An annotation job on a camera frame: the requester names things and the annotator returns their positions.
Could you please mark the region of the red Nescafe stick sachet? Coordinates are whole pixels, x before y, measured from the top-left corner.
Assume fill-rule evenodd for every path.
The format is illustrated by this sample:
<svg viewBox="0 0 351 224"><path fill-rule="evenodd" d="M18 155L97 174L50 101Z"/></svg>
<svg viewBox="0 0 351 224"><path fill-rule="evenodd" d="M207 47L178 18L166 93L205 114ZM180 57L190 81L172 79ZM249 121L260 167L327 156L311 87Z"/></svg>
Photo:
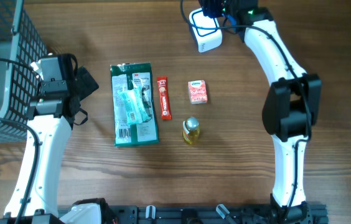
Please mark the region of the red Nescafe stick sachet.
<svg viewBox="0 0 351 224"><path fill-rule="evenodd" d="M159 99L161 103L161 119L171 120L172 115L169 104L167 77L157 77L157 85L159 90Z"/></svg>

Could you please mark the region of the red tissue pack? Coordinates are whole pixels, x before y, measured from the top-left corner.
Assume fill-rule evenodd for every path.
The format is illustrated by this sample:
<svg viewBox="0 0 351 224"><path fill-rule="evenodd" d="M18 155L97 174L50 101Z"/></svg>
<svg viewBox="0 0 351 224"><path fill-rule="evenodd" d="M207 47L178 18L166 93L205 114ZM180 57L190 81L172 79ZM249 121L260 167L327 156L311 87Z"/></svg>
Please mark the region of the red tissue pack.
<svg viewBox="0 0 351 224"><path fill-rule="evenodd" d="M190 102L193 105L204 104L208 102L206 83L204 80L195 80L188 82L188 91Z"/></svg>

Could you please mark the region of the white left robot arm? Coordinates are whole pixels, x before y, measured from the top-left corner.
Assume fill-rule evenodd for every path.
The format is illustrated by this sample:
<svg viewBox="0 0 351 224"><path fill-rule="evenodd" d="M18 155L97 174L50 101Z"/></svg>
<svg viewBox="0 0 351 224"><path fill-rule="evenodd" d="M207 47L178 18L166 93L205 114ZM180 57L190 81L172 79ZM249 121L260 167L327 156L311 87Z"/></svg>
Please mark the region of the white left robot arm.
<svg viewBox="0 0 351 224"><path fill-rule="evenodd" d="M37 94L26 109L27 142L16 188L4 217L29 217L38 213L57 216L57 192L65 146L80 102L98 89L73 54L48 55L32 63L42 77Z"/></svg>

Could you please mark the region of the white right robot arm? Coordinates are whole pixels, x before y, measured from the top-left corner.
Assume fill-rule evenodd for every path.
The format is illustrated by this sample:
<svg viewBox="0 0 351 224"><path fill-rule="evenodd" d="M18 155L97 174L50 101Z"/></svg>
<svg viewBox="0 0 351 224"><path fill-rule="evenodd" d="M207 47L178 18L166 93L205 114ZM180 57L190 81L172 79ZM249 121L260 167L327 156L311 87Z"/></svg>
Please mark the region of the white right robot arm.
<svg viewBox="0 0 351 224"><path fill-rule="evenodd" d="M262 122L272 137L276 178L271 203L281 222L307 217L304 154L319 112L322 82L308 74L281 40L269 10L257 1L199 0L203 14L224 17L258 59L269 82Z"/></svg>

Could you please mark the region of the yellow oil bottle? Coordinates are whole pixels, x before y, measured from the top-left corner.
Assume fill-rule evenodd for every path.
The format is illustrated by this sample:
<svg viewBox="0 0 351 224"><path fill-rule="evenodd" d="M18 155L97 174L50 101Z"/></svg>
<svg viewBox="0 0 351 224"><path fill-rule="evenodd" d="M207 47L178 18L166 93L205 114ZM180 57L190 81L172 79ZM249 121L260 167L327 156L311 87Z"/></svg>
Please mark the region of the yellow oil bottle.
<svg viewBox="0 0 351 224"><path fill-rule="evenodd" d="M199 121L195 117L189 117L182 123L182 136L188 144L195 144L200 134Z"/></svg>

